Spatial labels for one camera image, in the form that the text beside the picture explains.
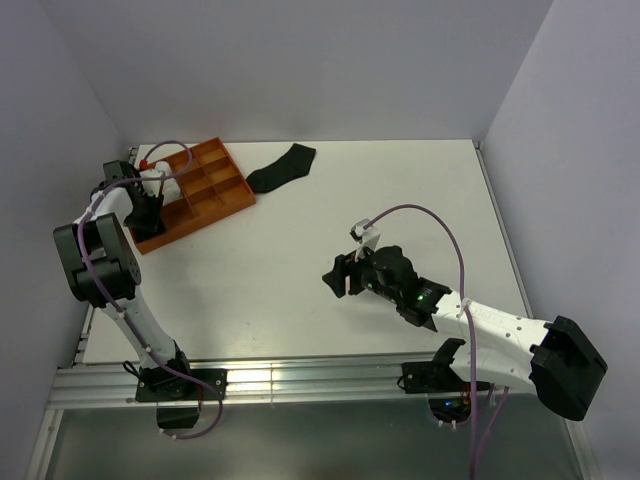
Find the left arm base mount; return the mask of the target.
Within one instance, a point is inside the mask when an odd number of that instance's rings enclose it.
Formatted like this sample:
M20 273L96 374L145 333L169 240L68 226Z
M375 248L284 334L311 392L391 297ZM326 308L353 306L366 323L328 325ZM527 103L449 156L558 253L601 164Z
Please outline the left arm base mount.
M214 392L159 367L143 369L139 374L135 401L153 403L157 406L156 422L159 428L169 431L191 429L200 418L203 401L224 399L227 386L226 369L195 369L190 375L212 387Z

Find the black sock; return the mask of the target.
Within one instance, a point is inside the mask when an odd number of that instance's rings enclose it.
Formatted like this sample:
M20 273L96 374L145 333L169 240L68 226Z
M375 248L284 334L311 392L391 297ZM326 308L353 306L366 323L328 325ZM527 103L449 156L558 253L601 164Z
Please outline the black sock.
M270 193L294 180L307 176L317 150L294 143L289 150L271 164L253 171L246 182L255 194Z

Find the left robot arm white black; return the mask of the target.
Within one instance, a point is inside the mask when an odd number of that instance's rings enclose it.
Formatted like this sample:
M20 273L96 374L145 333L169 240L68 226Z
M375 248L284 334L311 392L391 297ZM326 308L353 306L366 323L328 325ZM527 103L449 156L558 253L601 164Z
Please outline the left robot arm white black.
M163 195L147 193L139 171L125 161L108 162L103 171L85 213L53 232L65 277L76 299L111 318L134 348L139 366L123 367L139 387L155 399L184 399L195 375L143 299L140 267L123 231L143 240L164 233Z

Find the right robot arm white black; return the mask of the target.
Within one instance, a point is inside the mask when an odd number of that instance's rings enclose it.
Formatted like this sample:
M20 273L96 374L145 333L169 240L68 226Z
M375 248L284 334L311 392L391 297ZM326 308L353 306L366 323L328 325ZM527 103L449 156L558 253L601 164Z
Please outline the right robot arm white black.
M408 394L506 386L533 393L553 413L581 421L608 370L573 320L530 319L463 300L419 276L398 246L339 255L322 280L338 298L368 291L394 304L409 324L444 336L431 360L403 366Z

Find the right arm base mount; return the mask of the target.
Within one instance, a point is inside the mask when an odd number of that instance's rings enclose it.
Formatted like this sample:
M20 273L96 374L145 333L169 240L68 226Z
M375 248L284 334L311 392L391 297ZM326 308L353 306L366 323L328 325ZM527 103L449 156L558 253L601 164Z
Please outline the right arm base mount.
M396 385L406 394L467 394L471 383L462 380L449 365L430 361L405 362Z

